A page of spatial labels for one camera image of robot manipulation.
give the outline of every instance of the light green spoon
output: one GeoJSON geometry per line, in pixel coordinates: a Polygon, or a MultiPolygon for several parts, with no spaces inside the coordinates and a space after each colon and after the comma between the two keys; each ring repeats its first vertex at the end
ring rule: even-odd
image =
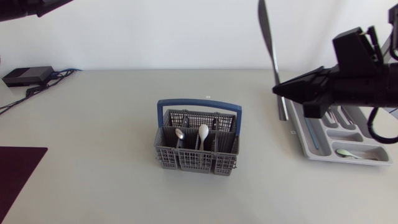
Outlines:
{"type": "Polygon", "coordinates": [[[355,156],[354,154],[348,152],[345,149],[337,149],[336,152],[342,156],[351,156],[351,157],[354,157],[355,159],[367,159],[367,158],[363,158],[361,156],[355,156]]]}

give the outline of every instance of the table surface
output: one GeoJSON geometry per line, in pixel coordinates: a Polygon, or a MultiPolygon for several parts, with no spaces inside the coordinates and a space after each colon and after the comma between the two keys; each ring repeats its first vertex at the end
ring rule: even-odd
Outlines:
{"type": "MultiPolygon", "coordinates": [[[[306,159],[292,122],[278,120],[272,86],[270,70],[73,74],[0,116],[3,146],[49,149],[4,223],[398,223],[398,164],[306,159]],[[162,169],[157,101],[207,96],[243,107],[238,168],[229,177],[162,169]]],[[[0,103],[25,90],[2,83],[0,103]]],[[[387,111],[376,120],[379,134],[396,136],[387,111]]],[[[397,145],[386,147],[398,161],[397,145]]]]}

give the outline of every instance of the dishwasher cutlery basket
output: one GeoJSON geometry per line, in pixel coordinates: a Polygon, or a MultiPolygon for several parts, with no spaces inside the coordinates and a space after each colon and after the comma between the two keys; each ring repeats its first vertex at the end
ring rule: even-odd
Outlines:
{"type": "Polygon", "coordinates": [[[169,99],[157,103],[159,128],[155,137],[157,159],[164,169],[178,169],[230,175],[236,168],[239,152],[239,132],[241,129],[242,107],[213,100],[169,99]],[[164,106],[193,105],[207,106],[236,112],[235,114],[208,113],[188,110],[167,110],[164,106]],[[209,127],[200,151],[198,129],[205,124],[209,127]],[[179,128],[185,134],[180,140],[175,134],[179,128]]]}

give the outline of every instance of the dark red mat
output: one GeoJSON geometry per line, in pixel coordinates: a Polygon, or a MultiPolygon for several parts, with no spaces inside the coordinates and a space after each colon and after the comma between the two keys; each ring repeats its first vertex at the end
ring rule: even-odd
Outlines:
{"type": "Polygon", "coordinates": [[[0,147],[0,223],[46,152],[44,147],[0,147]]]}

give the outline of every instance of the white wall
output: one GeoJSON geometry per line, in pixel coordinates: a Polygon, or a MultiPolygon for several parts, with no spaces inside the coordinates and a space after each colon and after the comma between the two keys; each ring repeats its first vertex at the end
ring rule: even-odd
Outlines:
{"type": "MultiPolygon", "coordinates": [[[[391,31],[393,0],[268,0],[281,70],[336,63],[340,32],[391,31]]],[[[257,0],[75,0],[42,18],[0,23],[0,76],[16,67],[60,70],[271,68],[257,0]]]]}

